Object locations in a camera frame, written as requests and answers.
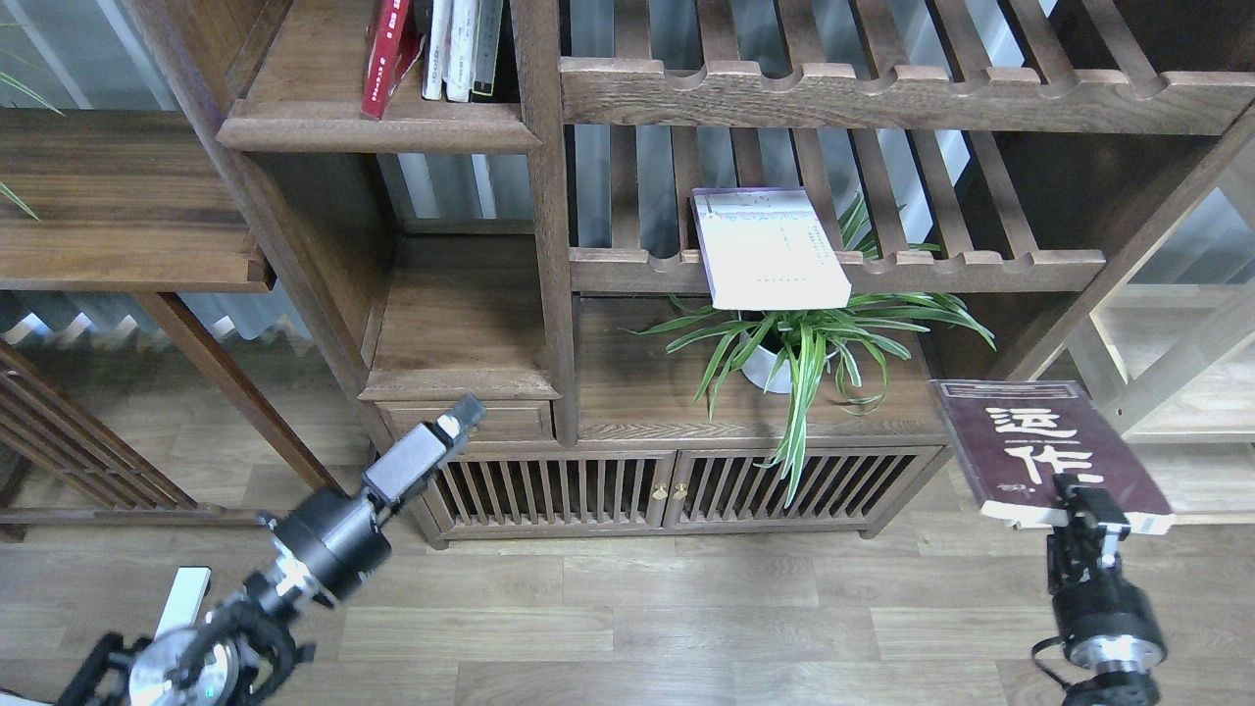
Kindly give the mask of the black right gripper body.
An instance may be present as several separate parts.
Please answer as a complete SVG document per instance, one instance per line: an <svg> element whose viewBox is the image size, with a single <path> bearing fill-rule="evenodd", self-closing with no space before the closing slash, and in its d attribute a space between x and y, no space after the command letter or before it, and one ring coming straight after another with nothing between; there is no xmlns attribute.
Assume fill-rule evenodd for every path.
<svg viewBox="0 0 1255 706"><path fill-rule="evenodd" d="M1167 647L1146 591L1124 581L1122 529L1055 527L1048 591L1064 657L1081 668L1152 668Z"/></svg>

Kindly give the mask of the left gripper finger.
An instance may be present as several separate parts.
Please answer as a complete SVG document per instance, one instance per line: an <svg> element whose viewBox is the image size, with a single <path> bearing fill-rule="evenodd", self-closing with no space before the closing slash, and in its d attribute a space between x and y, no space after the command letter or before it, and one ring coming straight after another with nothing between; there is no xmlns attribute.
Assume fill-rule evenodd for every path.
<svg viewBox="0 0 1255 706"><path fill-rule="evenodd" d="M441 418L410 429L363 473L363 499L376 509L403 508L423 492L435 469L463 451L484 415L479 399L466 394Z"/></svg>

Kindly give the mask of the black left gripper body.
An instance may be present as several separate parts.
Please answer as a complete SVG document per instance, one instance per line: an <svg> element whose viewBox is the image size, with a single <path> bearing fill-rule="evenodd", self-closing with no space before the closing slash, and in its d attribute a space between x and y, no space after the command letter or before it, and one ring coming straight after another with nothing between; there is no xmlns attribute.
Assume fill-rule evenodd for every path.
<svg viewBox="0 0 1255 706"><path fill-rule="evenodd" d="M257 577L257 606L302 611L311 599L339 606L390 557L380 527L394 513L366 485L355 497L319 488L282 519L261 510L257 523L274 533L279 557Z"/></svg>

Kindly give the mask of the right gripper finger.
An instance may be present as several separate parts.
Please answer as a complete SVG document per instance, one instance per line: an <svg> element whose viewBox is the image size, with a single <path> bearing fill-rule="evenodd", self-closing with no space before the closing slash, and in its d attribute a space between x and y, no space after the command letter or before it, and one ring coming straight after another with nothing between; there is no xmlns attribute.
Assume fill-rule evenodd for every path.
<svg viewBox="0 0 1255 706"><path fill-rule="evenodd" d="M1055 475L1055 488L1067 523L1054 530L1053 562L1062 571L1117 571L1119 544L1132 530L1106 488L1089 487L1076 475Z"/></svg>

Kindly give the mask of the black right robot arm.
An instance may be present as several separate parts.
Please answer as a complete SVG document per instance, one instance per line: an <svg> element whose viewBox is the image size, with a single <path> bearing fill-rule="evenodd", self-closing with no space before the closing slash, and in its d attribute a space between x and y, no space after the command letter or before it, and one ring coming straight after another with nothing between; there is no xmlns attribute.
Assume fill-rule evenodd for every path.
<svg viewBox="0 0 1255 706"><path fill-rule="evenodd" d="M1104 488L1072 474L1057 474L1054 483L1067 513L1065 525L1047 537L1047 582L1059 633L1032 648L1032 662L1060 683L1067 705L1156 705L1161 693L1151 670L1167 648L1147 594L1124 581L1118 545L1130 535L1130 520ZM1038 658L1049 646L1060 646L1093 678L1060 678Z"/></svg>

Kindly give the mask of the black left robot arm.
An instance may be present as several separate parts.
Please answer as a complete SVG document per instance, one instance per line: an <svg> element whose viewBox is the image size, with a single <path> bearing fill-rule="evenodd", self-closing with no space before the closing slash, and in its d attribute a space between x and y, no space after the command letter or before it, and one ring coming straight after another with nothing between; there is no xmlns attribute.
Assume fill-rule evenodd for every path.
<svg viewBox="0 0 1255 706"><path fill-rule="evenodd" d="M459 399L420 423L363 473L354 495L324 487L287 517L261 513L277 557L198 623L125 646L103 635L60 693L61 705L260 705L312 660L292 622L310 603L335 607L392 553L382 525L425 490L435 469L463 450L484 418L478 398Z"/></svg>

